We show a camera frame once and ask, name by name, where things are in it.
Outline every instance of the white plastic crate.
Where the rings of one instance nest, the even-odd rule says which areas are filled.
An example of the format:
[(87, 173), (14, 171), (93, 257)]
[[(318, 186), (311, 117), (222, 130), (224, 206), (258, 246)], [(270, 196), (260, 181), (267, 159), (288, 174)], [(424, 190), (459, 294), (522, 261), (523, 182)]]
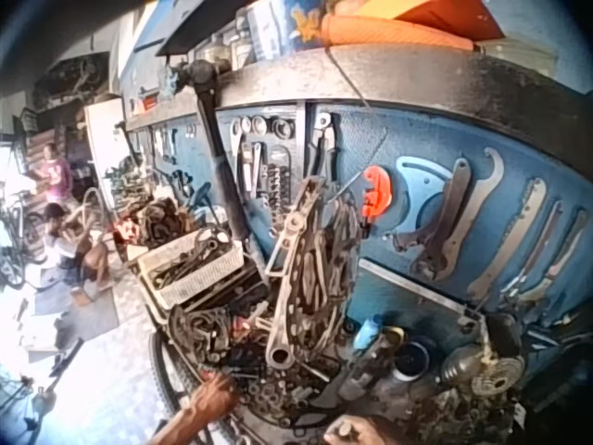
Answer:
[(219, 282), (222, 278), (243, 267), (245, 264), (243, 245), (239, 241), (234, 241), (233, 248), (221, 257), (209, 262), (181, 280), (171, 283), (169, 286), (156, 289), (150, 279), (150, 272), (177, 260), (183, 253), (192, 250), (194, 248), (196, 234), (197, 232), (192, 232), (160, 248), (146, 252), (138, 260), (138, 266), (146, 284), (158, 303), (167, 311), (175, 304), (183, 303), (204, 289)]

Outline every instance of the pliers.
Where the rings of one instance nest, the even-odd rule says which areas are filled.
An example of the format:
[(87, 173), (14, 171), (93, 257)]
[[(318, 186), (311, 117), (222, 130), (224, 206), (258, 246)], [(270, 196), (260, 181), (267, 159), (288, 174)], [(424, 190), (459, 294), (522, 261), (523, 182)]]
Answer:
[(337, 179), (335, 173), (337, 147), (335, 146), (335, 129), (332, 123), (332, 115), (330, 113), (319, 113), (315, 118), (313, 128), (313, 136), (308, 145), (309, 167), (307, 176), (318, 176), (323, 165), (327, 181), (334, 183)]

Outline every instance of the pink shirt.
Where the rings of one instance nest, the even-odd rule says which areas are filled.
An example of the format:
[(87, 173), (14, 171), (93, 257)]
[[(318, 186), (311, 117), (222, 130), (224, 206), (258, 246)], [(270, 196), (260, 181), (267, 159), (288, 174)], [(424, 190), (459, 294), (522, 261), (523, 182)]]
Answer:
[(70, 166), (65, 159), (48, 160), (44, 164), (45, 175), (49, 177), (47, 198), (60, 200), (68, 197), (71, 187)]

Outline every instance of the red tool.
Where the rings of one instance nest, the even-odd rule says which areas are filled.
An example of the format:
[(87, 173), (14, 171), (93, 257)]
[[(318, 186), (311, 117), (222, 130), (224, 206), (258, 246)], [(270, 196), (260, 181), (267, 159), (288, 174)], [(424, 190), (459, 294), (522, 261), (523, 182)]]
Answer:
[(391, 180), (389, 173), (378, 165), (370, 165), (362, 175), (372, 183), (372, 188), (367, 188), (362, 196), (362, 237), (368, 238), (372, 221), (391, 204)]

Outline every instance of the hand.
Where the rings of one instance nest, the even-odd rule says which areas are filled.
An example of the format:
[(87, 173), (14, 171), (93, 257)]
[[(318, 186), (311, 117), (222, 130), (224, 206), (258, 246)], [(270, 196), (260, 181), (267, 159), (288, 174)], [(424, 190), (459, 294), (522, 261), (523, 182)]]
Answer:
[(230, 413), (239, 401), (233, 380), (218, 374), (204, 382), (192, 395), (190, 409), (207, 423)]
[(377, 421), (355, 415), (342, 415), (325, 431), (323, 436), (330, 445), (399, 445), (386, 428)]

